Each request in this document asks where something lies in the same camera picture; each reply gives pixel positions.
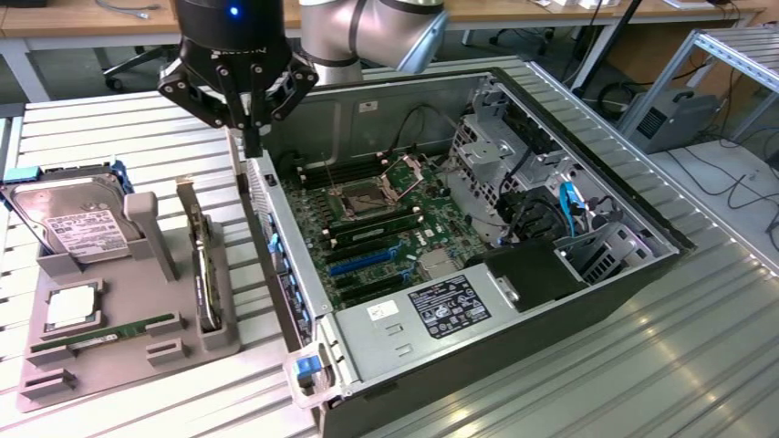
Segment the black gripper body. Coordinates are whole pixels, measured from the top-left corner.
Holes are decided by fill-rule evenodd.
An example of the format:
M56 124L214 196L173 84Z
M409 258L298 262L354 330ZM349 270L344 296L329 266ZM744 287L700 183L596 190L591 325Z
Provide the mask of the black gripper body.
M196 43L237 68L244 109L252 121L252 53L290 52L281 1L176 1L182 43Z

